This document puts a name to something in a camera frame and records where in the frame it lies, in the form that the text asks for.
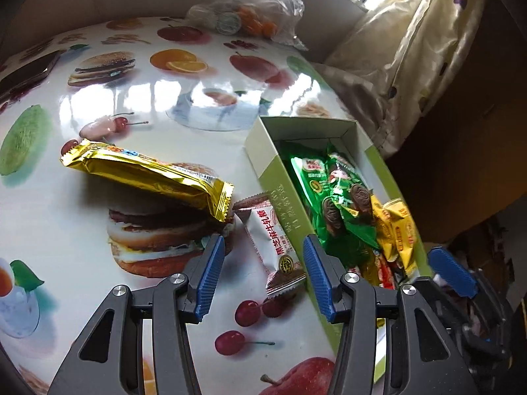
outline round gold logo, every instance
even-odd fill
[[[309,187],[311,187],[315,193],[320,193],[322,191],[322,185],[314,179],[309,182]]]
[[[278,269],[282,273],[289,274],[294,269],[294,261],[289,255],[283,255],[280,257],[280,260],[278,260]]]

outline metal screw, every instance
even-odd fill
[[[182,273],[175,273],[169,279],[173,284],[180,284],[185,281],[185,275]]]
[[[348,272],[344,275],[344,280],[349,284],[354,284],[359,281],[359,276],[356,273]]]
[[[125,285],[117,285],[112,289],[113,295],[116,295],[117,297],[120,297],[123,294],[126,294],[126,286]]]
[[[413,285],[405,284],[402,286],[402,292],[404,292],[406,295],[414,295],[417,290]]]

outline yellow candy wrapper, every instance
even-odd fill
[[[61,157],[64,166],[164,194],[225,222],[234,186],[214,175],[160,162],[105,143],[83,140]]]
[[[372,210],[377,230],[377,242],[383,249],[384,257],[387,261],[397,260],[397,249],[395,247],[395,240],[391,225],[390,213],[383,208],[377,196],[371,195]]]
[[[390,213],[395,246],[401,257],[404,270],[410,275],[417,269],[417,264],[413,257],[414,244],[417,233],[415,223],[402,199],[393,199],[384,204],[383,207]]]

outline white candy wrapper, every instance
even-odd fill
[[[267,271],[265,290],[268,297],[283,294],[302,284],[306,272],[280,225],[266,193],[235,203],[233,210]]]

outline clear plastic bag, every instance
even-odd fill
[[[302,0],[214,0],[192,6],[186,18],[222,34],[239,31],[306,50],[294,31],[303,12]]]

